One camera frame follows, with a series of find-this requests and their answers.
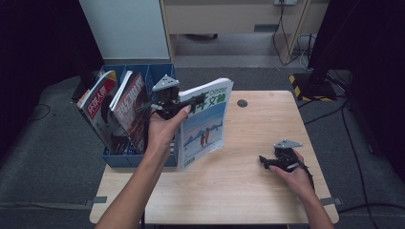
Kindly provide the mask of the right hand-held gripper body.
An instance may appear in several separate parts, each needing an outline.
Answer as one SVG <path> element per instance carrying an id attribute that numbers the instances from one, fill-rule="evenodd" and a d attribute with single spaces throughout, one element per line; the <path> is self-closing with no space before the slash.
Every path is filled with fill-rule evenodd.
<path id="1" fill-rule="evenodd" d="M 275 159 L 269 159 L 266 162 L 267 168 L 276 166 L 283 171 L 291 173 L 296 167 L 300 165 L 298 156 L 294 153 L 293 149 L 302 147 L 303 144 L 289 139 L 283 139 L 274 144 Z"/>

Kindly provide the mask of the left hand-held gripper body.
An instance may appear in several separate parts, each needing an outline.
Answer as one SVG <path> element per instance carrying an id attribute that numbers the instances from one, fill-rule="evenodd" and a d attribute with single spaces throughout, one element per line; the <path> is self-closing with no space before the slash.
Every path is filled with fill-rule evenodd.
<path id="1" fill-rule="evenodd" d="M 191 99 L 180 101 L 179 85 L 179 80 L 166 74 L 152 87 L 155 98 L 152 100 L 151 107 L 165 120 L 171 119 L 182 108 L 192 104 Z"/>

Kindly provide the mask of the snowy scene magazine green title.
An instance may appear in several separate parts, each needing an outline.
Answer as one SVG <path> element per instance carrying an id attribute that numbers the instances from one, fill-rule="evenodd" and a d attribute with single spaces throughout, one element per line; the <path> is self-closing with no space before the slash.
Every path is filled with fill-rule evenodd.
<path id="1" fill-rule="evenodd" d="M 191 110 L 175 134 L 178 168 L 183 170 L 207 153 L 224 146 L 224 118 L 234 82 L 218 78 L 180 92 L 180 102 L 203 95 L 202 103 Z"/>

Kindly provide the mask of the blue plastic file rack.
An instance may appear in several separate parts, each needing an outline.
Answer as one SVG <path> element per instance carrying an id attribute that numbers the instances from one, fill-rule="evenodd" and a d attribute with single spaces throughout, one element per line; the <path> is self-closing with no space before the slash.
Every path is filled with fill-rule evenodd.
<path id="1" fill-rule="evenodd" d="M 155 98 L 152 92 L 152 87 L 158 83 L 158 81 L 164 76 L 169 75 L 170 77 L 176 79 L 174 67 L 170 63 L 158 63 L 158 64 L 134 64 L 134 65 L 104 65 L 101 68 L 103 71 L 115 71 L 119 76 L 118 85 L 120 84 L 121 78 L 125 75 L 125 71 L 134 71 L 136 73 L 141 72 L 144 82 L 146 84 L 147 95 L 149 101 L 142 107 L 145 111 L 145 131 L 144 131 L 144 153 L 147 147 L 147 137 L 148 137 L 148 121 L 149 116 L 152 113 L 152 100 Z M 104 150 L 103 158 L 106 163 L 112 168 L 135 168 L 138 167 L 143 154 L 138 154 L 135 151 L 134 146 L 128 138 L 128 146 L 122 155 L 109 155 L 108 149 Z"/>

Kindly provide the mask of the red-brown illustrated magazine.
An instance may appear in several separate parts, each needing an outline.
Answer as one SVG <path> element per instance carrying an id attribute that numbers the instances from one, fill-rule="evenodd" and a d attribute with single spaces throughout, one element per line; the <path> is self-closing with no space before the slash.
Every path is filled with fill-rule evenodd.
<path id="1" fill-rule="evenodd" d="M 132 71 L 112 112 L 138 154 L 144 153 L 145 111 L 142 107 L 148 101 L 141 72 Z"/>

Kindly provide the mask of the portrait magazine with red banner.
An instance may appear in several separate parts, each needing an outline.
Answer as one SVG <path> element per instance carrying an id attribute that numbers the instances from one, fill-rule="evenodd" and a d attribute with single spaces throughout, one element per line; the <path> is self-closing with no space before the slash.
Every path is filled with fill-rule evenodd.
<path id="1" fill-rule="evenodd" d="M 110 104 L 118 90 L 115 71 L 103 73 L 94 87 L 88 90 L 76 107 L 108 149 L 109 155 L 122 155 L 128 138 L 113 115 Z"/>

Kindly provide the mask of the person's right hand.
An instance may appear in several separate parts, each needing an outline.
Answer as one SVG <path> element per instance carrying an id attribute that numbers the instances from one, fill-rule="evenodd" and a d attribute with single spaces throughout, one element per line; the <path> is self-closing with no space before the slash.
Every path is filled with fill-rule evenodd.
<path id="1" fill-rule="evenodd" d="M 309 176 L 305 169 L 298 165 L 292 172 L 286 172 L 279 167 L 270 166 L 270 171 L 279 176 L 288 188 L 302 201 L 310 201 L 317 198 L 315 191 L 309 181 Z"/>

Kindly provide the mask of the person's left hand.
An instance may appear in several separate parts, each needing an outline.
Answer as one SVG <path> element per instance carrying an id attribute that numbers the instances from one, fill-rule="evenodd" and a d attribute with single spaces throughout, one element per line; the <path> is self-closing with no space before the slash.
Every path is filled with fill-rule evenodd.
<path id="1" fill-rule="evenodd" d="M 188 118 L 191 107 L 182 108 L 174 117 L 165 120 L 158 114 L 149 119 L 148 145 L 145 156 L 153 161 L 165 162 L 170 155 L 170 144 L 176 130 Z"/>

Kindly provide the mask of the black stand base striped tape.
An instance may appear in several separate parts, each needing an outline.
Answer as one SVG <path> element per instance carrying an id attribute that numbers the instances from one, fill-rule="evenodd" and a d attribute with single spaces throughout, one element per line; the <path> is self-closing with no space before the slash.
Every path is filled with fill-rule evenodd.
<path id="1" fill-rule="evenodd" d="M 78 85 L 72 95 L 72 102 L 77 103 L 78 100 L 89 90 L 92 89 L 96 83 L 96 76 L 90 74 L 88 76 L 81 76 Z"/>
<path id="2" fill-rule="evenodd" d="M 336 93 L 329 81 L 317 80 L 310 73 L 294 73 L 289 78 L 299 101 L 333 101 Z"/>

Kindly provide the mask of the white cabinet panel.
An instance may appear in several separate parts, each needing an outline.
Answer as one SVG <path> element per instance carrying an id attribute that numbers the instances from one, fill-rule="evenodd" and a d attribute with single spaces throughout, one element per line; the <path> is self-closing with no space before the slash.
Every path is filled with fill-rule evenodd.
<path id="1" fill-rule="evenodd" d="M 79 0 L 105 60 L 168 59 L 160 0 Z"/>

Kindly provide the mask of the dark curtain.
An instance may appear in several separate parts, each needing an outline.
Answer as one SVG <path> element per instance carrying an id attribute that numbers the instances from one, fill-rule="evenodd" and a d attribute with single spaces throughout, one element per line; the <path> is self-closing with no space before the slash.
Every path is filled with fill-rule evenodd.
<path id="1" fill-rule="evenodd" d="M 79 0 L 0 0 L 0 164 L 46 87 L 103 64 Z"/>
<path id="2" fill-rule="evenodd" d="M 330 0 L 309 65 L 353 74 L 374 149 L 405 179 L 405 0 Z"/>

